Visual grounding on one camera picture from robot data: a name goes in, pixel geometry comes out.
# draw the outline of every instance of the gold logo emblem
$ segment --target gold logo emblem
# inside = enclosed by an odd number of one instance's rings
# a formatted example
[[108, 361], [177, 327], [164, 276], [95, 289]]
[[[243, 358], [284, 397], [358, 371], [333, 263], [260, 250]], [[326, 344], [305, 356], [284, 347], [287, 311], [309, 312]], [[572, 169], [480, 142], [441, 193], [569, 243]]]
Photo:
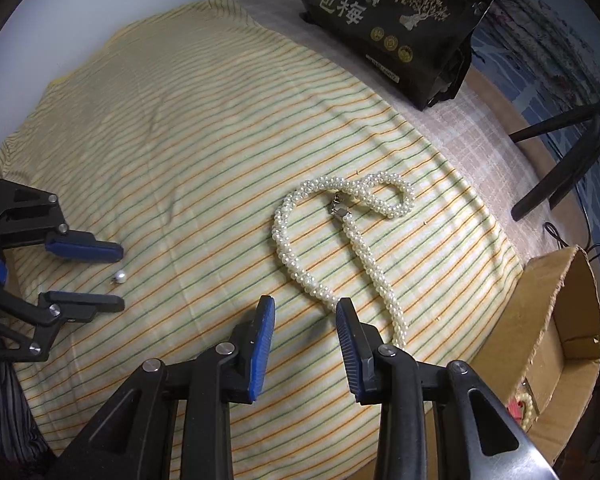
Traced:
[[398, 57], [403, 63], [408, 63], [413, 59], [413, 50], [410, 46], [403, 45], [398, 49]]
[[398, 46], [398, 38], [395, 36], [387, 36], [384, 38], [384, 47], [387, 50], [395, 50]]
[[374, 41], [380, 41], [384, 38], [384, 28], [382, 27], [374, 27], [371, 31], [371, 39]]

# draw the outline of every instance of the cardboard tray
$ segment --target cardboard tray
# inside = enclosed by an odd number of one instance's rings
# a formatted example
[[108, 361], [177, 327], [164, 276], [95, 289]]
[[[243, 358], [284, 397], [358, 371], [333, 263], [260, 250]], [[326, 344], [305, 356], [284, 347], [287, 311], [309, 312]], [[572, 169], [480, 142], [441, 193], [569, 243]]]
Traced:
[[[584, 413], [600, 371], [600, 302], [587, 255], [565, 248], [533, 258], [471, 366], [507, 404], [526, 380], [539, 415], [528, 430], [553, 464]], [[433, 413], [428, 478], [438, 478]], [[371, 480], [375, 460], [350, 477]]]

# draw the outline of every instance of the pearl bracelet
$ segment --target pearl bracelet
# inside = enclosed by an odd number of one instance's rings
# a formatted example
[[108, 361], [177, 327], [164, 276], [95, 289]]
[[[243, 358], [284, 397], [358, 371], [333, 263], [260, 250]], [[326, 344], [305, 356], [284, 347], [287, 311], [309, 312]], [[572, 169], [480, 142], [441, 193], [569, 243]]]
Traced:
[[524, 431], [528, 431], [528, 429], [531, 427], [531, 418], [534, 414], [534, 400], [530, 394], [524, 392], [522, 394], [516, 394], [516, 402], [524, 405], [522, 422], [520, 423], [520, 426]]
[[[398, 205], [391, 205], [384, 200], [376, 197], [372, 188], [379, 184], [391, 184], [400, 190], [402, 201]], [[400, 174], [387, 173], [380, 171], [367, 175], [360, 180], [346, 180], [341, 177], [321, 176], [313, 180], [306, 180], [300, 184], [298, 189], [289, 193], [282, 201], [282, 205], [276, 209], [274, 215], [273, 228], [271, 236], [275, 241], [280, 261], [288, 269], [289, 275], [298, 282], [302, 288], [313, 298], [323, 302], [331, 311], [335, 312], [338, 298], [333, 291], [316, 280], [307, 270], [304, 270], [298, 261], [298, 257], [291, 249], [287, 227], [289, 224], [289, 215], [301, 200], [304, 200], [313, 193], [324, 190], [335, 190], [358, 199], [373, 211], [380, 213], [387, 218], [396, 218], [407, 215], [413, 208], [414, 192], [413, 187], [405, 181]], [[376, 259], [368, 245], [362, 237], [362, 234], [356, 227], [353, 215], [344, 207], [338, 208], [339, 193], [333, 200], [331, 213], [342, 221], [344, 233], [351, 241], [353, 250], [362, 261], [366, 273], [371, 278], [378, 294], [384, 301], [386, 309], [391, 315], [394, 326], [394, 345], [405, 349], [407, 341], [408, 326], [402, 316], [402, 308], [395, 295], [394, 290], [384, 276], [384, 271], [376, 263]]]

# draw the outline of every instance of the loose pearl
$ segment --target loose pearl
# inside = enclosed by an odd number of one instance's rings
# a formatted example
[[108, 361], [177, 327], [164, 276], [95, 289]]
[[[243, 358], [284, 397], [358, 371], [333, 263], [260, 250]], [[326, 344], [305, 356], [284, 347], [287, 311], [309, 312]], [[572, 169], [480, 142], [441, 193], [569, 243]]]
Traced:
[[117, 285], [122, 285], [123, 283], [125, 283], [126, 282], [126, 272], [124, 271], [124, 269], [120, 269], [118, 272], [116, 272], [113, 275], [112, 280]]

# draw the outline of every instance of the striped bedsheet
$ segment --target striped bedsheet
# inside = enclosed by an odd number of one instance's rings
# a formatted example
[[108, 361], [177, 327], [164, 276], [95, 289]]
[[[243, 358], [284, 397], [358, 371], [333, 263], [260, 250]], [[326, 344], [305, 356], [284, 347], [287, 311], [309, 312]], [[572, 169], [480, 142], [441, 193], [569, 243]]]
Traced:
[[[375, 407], [348, 392], [333, 317], [288, 279], [272, 215], [301, 180], [380, 170], [416, 203], [387, 220], [351, 205], [386, 269], [419, 360], [470, 359], [522, 273], [484, 203], [394, 108], [319, 54], [255, 23], [234, 0], [179, 7], [119, 31], [53, 82], [0, 150], [0, 177], [59, 195], [71, 228], [125, 247], [120, 266], [13, 252], [22, 293], [113, 292], [126, 310], [65, 326], [46, 363], [16, 367], [40, 430], [61, 452], [143, 360], [173, 363], [226, 338], [262, 294], [276, 300], [264, 391], [233, 406], [238, 479], [344, 478], [374, 455]], [[391, 188], [379, 189], [390, 198]], [[301, 204], [292, 243], [311, 272], [391, 329], [328, 193]], [[177, 478], [184, 404], [172, 473]]]

